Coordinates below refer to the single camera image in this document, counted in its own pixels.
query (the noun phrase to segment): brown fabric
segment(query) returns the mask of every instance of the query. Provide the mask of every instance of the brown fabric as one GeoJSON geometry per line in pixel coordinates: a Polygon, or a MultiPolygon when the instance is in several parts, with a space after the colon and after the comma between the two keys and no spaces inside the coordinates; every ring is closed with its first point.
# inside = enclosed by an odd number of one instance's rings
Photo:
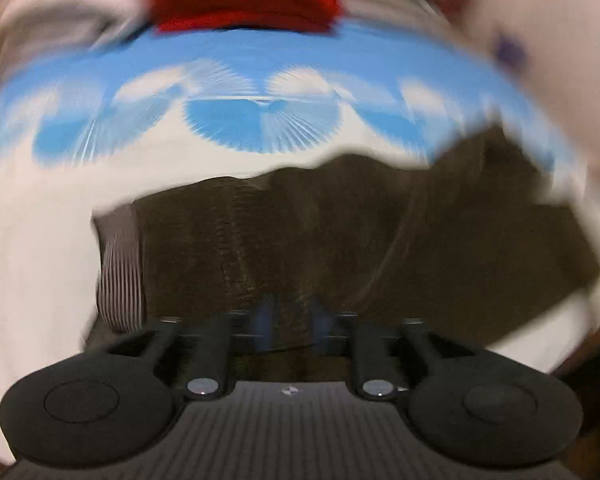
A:
{"type": "Polygon", "coordinates": [[[316,296],[489,344],[600,272],[570,209],[534,204],[540,178],[494,127],[430,170],[344,155],[141,198],[147,315],[202,320],[277,294],[300,305],[276,312],[274,344],[289,348],[311,342],[302,306],[316,296]]]}

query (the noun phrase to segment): striped fabric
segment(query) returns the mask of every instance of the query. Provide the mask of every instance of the striped fabric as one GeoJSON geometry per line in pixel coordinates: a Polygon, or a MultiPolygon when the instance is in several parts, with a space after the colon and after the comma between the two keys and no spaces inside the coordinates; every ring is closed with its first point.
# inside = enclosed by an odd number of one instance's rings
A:
{"type": "Polygon", "coordinates": [[[100,241],[101,270],[96,304],[103,320],[118,332],[137,330],[144,321],[144,293],[138,228],[130,205],[93,218],[100,241]]]}

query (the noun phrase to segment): screw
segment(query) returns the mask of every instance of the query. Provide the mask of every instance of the screw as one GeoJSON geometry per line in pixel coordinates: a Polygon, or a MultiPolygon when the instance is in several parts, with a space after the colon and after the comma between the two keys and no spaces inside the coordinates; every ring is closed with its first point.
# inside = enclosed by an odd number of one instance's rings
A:
{"type": "Polygon", "coordinates": [[[394,391],[394,386],[382,379],[372,379],[362,385],[362,390],[374,397],[384,397],[394,391]]]}
{"type": "Polygon", "coordinates": [[[198,377],[187,383],[187,390],[192,394],[198,395],[210,395],[215,393],[220,385],[217,381],[209,379],[208,377],[198,377]]]}

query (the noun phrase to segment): logo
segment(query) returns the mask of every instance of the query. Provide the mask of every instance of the logo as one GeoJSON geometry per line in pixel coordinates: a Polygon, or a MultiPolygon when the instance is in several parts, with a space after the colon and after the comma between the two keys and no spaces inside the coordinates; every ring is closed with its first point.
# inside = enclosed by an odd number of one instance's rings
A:
{"type": "Polygon", "coordinates": [[[298,390],[295,386],[292,386],[291,384],[289,386],[286,386],[285,388],[282,388],[280,391],[284,393],[287,397],[293,397],[300,393],[300,390],[298,390]]]}

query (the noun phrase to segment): bedding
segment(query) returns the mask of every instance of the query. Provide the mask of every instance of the bedding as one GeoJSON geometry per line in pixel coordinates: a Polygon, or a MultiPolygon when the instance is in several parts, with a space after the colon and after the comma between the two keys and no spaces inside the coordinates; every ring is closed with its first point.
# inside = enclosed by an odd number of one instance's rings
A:
{"type": "Polygon", "coordinates": [[[150,0],[0,0],[0,72],[67,46],[126,40],[146,25],[150,0]]]}
{"type": "MultiPolygon", "coordinates": [[[[342,153],[426,168],[496,115],[555,189],[579,182],[573,149],[515,86],[453,47],[392,28],[149,32],[32,63],[0,90],[0,398],[81,350],[100,267],[93,212],[342,153]]],[[[597,322],[590,297],[571,294],[494,348],[551,370],[597,322]]],[[[0,458],[10,458],[1,433],[0,458]]]]}

